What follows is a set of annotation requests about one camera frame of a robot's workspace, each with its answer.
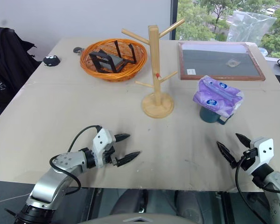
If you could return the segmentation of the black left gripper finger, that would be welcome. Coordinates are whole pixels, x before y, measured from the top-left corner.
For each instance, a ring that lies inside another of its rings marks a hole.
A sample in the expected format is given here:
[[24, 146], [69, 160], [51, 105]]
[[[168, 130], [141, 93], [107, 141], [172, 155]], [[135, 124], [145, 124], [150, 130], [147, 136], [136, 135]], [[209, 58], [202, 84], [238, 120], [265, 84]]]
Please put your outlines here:
[[138, 155], [140, 154], [140, 151], [138, 152], [133, 152], [133, 153], [130, 153], [130, 154], [127, 154], [125, 155], [123, 158], [121, 159], [116, 159], [116, 166], [117, 167], [120, 167], [120, 166], [123, 166], [129, 162], [131, 162], [133, 159], [135, 159]]
[[116, 135], [114, 135], [114, 137], [115, 137], [116, 142], [120, 142], [120, 141], [123, 141], [123, 140], [127, 139], [128, 137], [130, 137], [130, 134], [127, 134], [127, 133], [116, 134]]

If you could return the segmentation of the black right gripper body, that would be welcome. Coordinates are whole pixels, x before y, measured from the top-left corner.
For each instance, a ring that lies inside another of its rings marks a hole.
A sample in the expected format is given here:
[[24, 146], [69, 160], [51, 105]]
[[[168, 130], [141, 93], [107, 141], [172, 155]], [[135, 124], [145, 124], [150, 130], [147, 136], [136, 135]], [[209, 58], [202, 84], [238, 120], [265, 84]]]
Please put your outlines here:
[[241, 168], [247, 171], [255, 162], [255, 157], [258, 156], [258, 149], [255, 147], [243, 152], [243, 161], [241, 163]]

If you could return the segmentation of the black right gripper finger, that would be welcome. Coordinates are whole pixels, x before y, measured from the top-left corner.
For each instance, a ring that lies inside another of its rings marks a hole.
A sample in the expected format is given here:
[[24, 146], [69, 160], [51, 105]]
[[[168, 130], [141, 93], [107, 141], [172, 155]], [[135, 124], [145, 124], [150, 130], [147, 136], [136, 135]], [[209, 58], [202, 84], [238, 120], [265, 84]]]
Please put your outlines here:
[[240, 133], [236, 133], [237, 138], [239, 139], [239, 141], [246, 147], [246, 148], [250, 148], [251, 147], [251, 140], [249, 138], [247, 138], [246, 136], [240, 134]]
[[236, 168], [238, 165], [238, 162], [231, 155], [229, 149], [219, 141], [217, 141], [216, 144], [217, 144], [217, 147], [218, 147], [220, 153], [222, 154], [222, 156], [229, 162], [229, 165], [231, 166], [231, 168]]

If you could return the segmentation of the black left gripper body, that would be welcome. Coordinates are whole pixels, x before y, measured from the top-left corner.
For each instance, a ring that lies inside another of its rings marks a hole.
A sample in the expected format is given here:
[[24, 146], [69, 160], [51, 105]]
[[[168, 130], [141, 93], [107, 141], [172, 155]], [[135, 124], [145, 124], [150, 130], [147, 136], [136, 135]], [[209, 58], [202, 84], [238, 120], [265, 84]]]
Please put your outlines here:
[[115, 156], [115, 148], [112, 146], [110, 149], [103, 152], [103, 162], [104, 164], [112, 164], [113, 166], [118, 166], [118, 159]]

